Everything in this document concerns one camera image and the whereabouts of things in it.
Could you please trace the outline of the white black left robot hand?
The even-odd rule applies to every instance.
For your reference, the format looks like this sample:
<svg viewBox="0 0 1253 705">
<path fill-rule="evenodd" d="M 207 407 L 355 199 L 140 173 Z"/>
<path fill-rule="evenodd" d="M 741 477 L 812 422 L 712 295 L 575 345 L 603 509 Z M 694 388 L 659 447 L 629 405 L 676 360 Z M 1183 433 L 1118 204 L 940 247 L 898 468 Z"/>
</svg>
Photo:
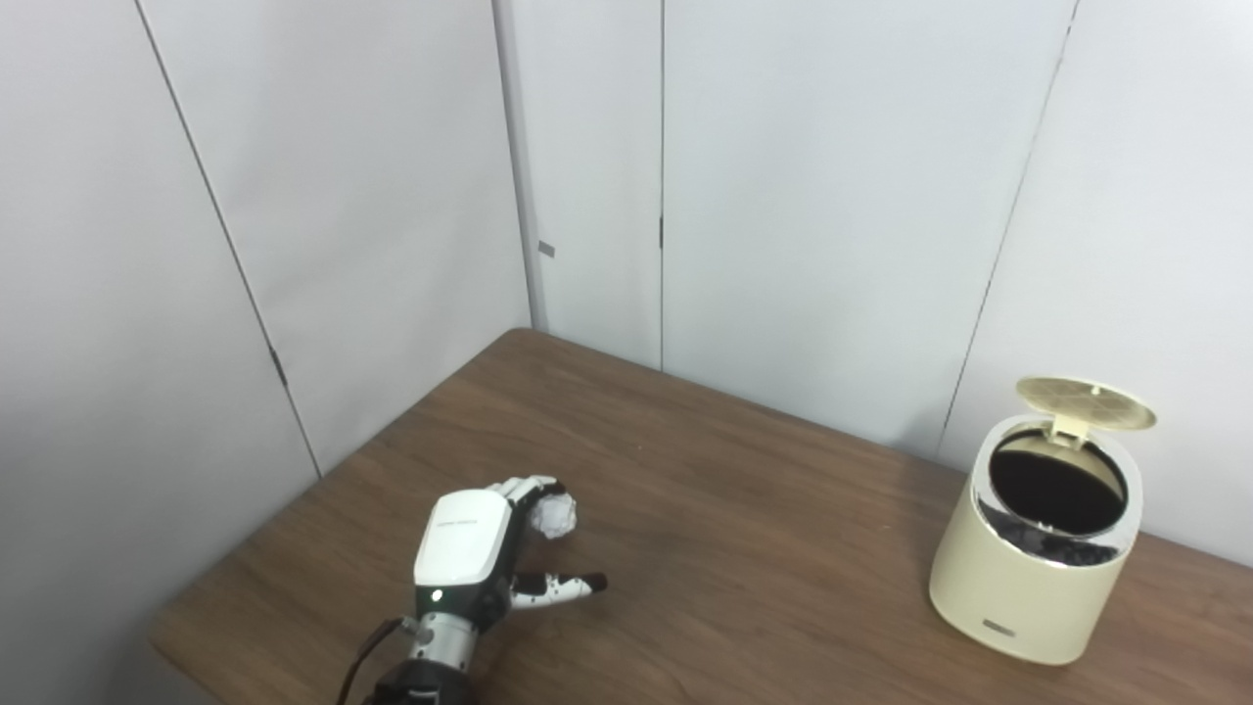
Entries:
<svg viewBox="0 0 1253 705">
<path fill-rule="evenodd" d="M 576 500 L 549 476 L 510 478 L 444 495 L 430 513 L 413 562 L 416 615 L 452 616 L 487 634 L 517 610 L 586 599 L 609 587 L 604 574 L 519 570 L 528 532 L 556 540 L 576 527 Z"/>
</svg>

